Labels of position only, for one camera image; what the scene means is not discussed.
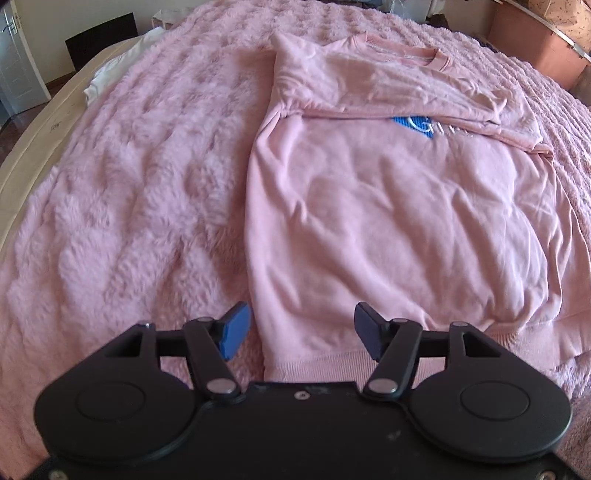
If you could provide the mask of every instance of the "white door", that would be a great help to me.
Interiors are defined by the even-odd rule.
[[[51,100],[22,33],[14,1],[0,9],[0,100],[15,115]]]

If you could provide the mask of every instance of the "wall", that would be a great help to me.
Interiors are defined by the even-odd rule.
[[[446,0],[443,13],[452,30],[486,37],[491,30],[495,5],[492,0]]]
[[[195,7],[206,0],[16,0],[29,48],[45,83],[74,71],[64,41],[133,12],[140,34],[161,8]]]

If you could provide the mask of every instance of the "beige bedsheet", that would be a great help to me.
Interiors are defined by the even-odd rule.
[[[84,89],[101,66],[133,47],[141,37],[100,52],[74,75],[33,120],[0,166],[0,260],[21,223],[25,201],[61,157],[70,132],[86,110]]]

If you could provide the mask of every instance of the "blue embroidered logo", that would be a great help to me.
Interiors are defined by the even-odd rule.
[[[431,124],[431,119],[427,116],[395,116],[392,120],[400,125],[421,132],[429,138],[433,138],[433,125]]]

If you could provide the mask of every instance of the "white pillow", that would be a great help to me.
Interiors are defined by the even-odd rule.
[[[95,72],[89,87],[84,90],[86,106],[90,106],[106,89],[123,78],[129,68],[139,60],[143,53],[166,33],[162,27],[150,30],[142,39],[124,54],[105,63]]]

